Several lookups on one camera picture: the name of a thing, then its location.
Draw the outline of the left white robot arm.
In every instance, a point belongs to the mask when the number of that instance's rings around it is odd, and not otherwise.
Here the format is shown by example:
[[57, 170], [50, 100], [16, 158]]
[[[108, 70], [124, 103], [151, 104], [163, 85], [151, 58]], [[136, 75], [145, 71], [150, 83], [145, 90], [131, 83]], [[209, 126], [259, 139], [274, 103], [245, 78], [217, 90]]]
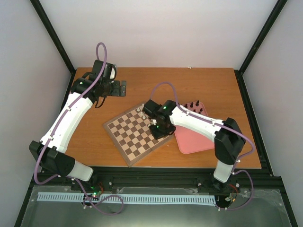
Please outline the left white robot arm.
[[29, 150], [36, 160], [34, 180], [40, 167], [49, 170], [55, 176], [77, 178], [87, 190], [98, 186], [98, 178], [93, 169], [75, 158], [66, 155], [66, 150], [73, 133], [86, 112], [91, 108], [99, 108], [100, 98], [108, 96], [124, 97], [126, 82], [116, 80], [117, 66], [95, 60], [91, 71], [76, 79], [71, 86], [67, 101], [50, 130], [40, 139], [32, 141]]

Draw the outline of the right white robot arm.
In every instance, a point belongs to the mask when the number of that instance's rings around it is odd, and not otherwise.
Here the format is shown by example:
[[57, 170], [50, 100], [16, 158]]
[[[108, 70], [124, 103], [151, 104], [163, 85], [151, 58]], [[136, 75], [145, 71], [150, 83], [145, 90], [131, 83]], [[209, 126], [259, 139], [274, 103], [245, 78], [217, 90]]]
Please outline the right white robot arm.
[[223, 121], [203, 116], [172, 100], [160, 105], [150, 99], [143, 104], [142, 112], [152, 121], [149, 128], [155, 139], [171, 135], [177, 126], [181, 126], [212, 141], [217, 158], [214, 179], [221, 183], [228, 181], [246, 143], [234, 119]]

